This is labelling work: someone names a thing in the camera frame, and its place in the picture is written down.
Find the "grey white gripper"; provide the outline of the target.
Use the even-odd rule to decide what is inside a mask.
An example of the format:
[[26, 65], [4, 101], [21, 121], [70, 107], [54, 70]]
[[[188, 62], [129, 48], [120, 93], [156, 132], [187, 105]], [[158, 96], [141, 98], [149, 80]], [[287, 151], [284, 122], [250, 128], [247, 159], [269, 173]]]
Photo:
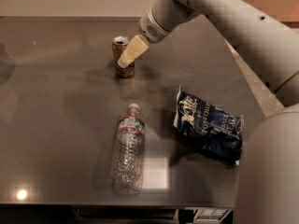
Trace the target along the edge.
[[117, 61], [118, 66], [127, 67], [149, 49], [149, 42], [161, 42], [180, 24], [198, 15], [198, 11], [182, 5], [177, 0], [157, 0], [139, 22], [142, 35], [135, 35], [130, 40]]

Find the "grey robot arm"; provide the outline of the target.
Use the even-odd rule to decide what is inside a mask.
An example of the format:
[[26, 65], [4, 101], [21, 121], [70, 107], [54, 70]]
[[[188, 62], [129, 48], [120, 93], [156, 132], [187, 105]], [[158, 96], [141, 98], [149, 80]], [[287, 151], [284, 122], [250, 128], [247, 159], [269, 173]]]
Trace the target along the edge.
[[128, 66], [151, 43], [204, 15], [235, 50], [268, 117], [242, 155], [234, 224], [299, 224], [299, 34], [242, 0], [157, 0], [118, 60]]

